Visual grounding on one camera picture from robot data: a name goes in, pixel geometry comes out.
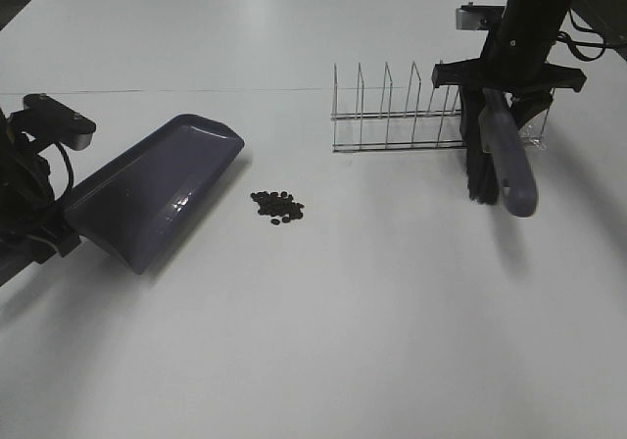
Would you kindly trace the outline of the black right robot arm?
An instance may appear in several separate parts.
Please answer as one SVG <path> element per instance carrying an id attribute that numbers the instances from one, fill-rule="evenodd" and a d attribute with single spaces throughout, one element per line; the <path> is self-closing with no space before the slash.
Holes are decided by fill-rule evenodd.
<path id="1" fill-rule="evenodd" d="M 522 96 L 536 91 L 581 91 L 587 78 L 548 56 L 573 0 L 506 0 L 503 6 L 467 3 L 456 9 L 458 30 L 485 30 L 480 56 L 434 66 L 434 87 L 492 88 Z"/>

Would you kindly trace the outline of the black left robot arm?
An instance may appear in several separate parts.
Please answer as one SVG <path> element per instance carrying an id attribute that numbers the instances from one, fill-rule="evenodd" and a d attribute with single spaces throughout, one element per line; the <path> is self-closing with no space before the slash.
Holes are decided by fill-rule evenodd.
<path id="1" fill-rule="evenodd" d="M 74 187 L 70 156 L 62 129 L 33 110 L 1 118 L 1 283 L 8 283 L 29 265 L 65 257 L 81 244 L 66 220 L 65 204 Z M 41 152 L 54 147 L 60 154 L 67 184 L 56 195 L 51 168 Z"/>

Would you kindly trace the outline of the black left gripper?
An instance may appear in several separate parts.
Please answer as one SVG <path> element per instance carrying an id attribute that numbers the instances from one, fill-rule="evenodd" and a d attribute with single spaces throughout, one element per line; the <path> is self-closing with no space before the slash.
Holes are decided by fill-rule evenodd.
<path id="1" fill-rule="evenodd" d="M 43 265 L 53 256 L 65 257 L 81 243 L 63 217 L 53 217 L 30 233 L 1 233 L 1 285 L 29 265 Z"/>

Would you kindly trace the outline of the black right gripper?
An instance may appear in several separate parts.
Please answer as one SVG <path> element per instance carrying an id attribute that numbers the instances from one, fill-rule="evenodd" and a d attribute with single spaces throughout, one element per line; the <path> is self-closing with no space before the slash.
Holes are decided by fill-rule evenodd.
<path id="1" fill-rule="evenodd" d="M 580 69 L 544 64 L 537 73 L 526 77 L 524 73 L 505 76 L 491 71 L 486 62 L 464 60 L 446 64 L 436 64 L 431 81 L 434 88 L 444 85 L 470 88 L 497 89 L 515 96 L 523 96 L 536 91 L 571 89 L 580 92 L 587 77 Z"/>

